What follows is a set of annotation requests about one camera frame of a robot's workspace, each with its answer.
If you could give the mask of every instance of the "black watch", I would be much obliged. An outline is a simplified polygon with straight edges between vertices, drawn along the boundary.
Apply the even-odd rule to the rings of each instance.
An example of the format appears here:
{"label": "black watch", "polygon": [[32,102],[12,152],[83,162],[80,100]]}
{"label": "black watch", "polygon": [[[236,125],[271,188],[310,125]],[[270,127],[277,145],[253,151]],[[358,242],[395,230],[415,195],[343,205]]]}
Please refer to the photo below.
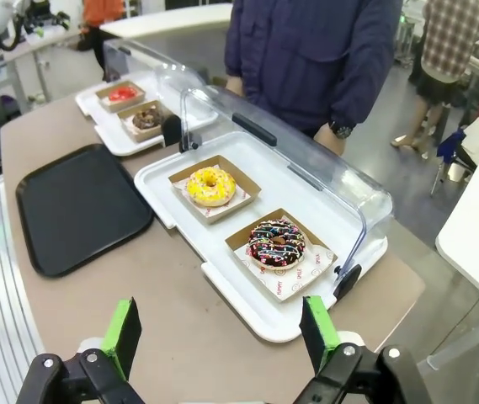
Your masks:
{"label": "black watch", "polygon": [[329,122],[329,128],[333,131],[334,135],[341,140],[348,139],[354,128],[349,126],[341,126],[336,121]]}

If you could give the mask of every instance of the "hand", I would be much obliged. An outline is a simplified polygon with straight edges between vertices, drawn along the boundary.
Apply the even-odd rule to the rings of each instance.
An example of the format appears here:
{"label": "hand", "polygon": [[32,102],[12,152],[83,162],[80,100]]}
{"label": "hand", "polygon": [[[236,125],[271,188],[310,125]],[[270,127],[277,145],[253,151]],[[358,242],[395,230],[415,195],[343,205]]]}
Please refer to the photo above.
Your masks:
{"label": "hand", "polygon": [[314,140],[337,156],[342,156],[346,148],[346,140],[338,139],[329,127],[329,124],[325,124],[320,128],[314,136]]}
{"label": "hand", "polygon": [[242,87],[242,79],[240,77],[229,76],[228,82],[226,83],[226,90],[237,94],[239,97],[245,96],[245,92]]}

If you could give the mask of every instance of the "person in navy jacket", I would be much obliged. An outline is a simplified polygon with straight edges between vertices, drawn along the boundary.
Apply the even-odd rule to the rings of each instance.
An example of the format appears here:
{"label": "person in navy jacket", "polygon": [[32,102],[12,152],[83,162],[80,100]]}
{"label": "person in navy jacket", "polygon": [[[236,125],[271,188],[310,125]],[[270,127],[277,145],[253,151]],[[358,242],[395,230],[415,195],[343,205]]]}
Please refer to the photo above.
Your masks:
{"label": "person in navy jacket", "polygon": [[226,88],[338,155],[394,57],[402,0],[234,0]]}

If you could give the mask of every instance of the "person in orange shirt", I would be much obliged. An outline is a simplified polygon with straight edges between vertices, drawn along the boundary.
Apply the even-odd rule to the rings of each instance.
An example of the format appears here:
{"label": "person in orange shirt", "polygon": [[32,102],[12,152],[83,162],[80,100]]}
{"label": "person in orange shirt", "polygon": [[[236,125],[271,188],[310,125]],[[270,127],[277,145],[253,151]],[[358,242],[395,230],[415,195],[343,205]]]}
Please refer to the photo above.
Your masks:
{"label": "person in orange shirt", "polygon": [[103,69],[103,80],[106,79],[103,45],[106,40],[113,38],[113,35],[107,34],[99,27],[122,16],[123,0],[84,0],[84,24],[88,28],[89,42],[92,44],[95,58]]}

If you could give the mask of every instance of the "yellow icing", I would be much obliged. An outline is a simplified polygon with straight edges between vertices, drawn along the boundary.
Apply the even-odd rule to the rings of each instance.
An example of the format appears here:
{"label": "yellow icing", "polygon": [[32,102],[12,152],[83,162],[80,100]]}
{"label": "yellow icing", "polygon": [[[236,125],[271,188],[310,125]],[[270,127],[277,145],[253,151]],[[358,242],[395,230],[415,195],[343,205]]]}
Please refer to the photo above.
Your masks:
{"label": "yellow icing", "polygon": [[220,206],[236,192],[236,182],[224,170],[215,167],[201,168],[191,174],[187,192],[194,202],[203,206]]}

